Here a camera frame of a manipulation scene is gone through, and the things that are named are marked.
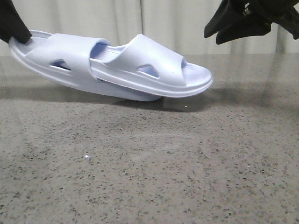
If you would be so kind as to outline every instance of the sandal strap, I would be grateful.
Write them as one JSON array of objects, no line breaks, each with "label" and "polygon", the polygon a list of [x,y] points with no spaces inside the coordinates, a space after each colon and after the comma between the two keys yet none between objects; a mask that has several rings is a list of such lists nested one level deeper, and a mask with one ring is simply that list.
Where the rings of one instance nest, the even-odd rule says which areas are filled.
[{"label": "sandal strap", "polygon": [[139,34],[114,60],[105,65],[134,74],[139,74],[139,68],[151,66],[158,73],[160,82],[171,86],[185,86],[183,61],[183,56]]},{"label": "sandal strap", "polygon": [[87,71],[91,73],[90,53],[97,43],[110,45],[107,40],[100,38],[53,34],[25,57],[44,67],[63,60],[77,74],[85,74]]}]

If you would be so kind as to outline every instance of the slide sandal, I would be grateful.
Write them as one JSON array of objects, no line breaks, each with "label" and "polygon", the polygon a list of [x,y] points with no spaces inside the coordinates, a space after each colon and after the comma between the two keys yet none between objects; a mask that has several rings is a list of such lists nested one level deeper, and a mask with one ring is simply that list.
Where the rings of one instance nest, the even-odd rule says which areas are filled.
[{"label": "slide sandal", "polygon": [[105,39],[31,31],[9,47],[14,58],[43,77],[82,91],[140,101],[196,95],[212,84],[209,70],[144,35],[112,47]]}]

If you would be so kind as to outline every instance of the gray stone surface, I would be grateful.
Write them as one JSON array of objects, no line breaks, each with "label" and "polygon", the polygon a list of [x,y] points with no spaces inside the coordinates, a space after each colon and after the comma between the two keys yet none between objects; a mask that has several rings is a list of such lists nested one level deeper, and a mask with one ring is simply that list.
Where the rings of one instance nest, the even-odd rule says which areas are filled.
[{"label": "gray stone surface", "polygon": [[144,103],[0,58],[3,224],[298,224],[299,55],[187,56],[214,84]]}]

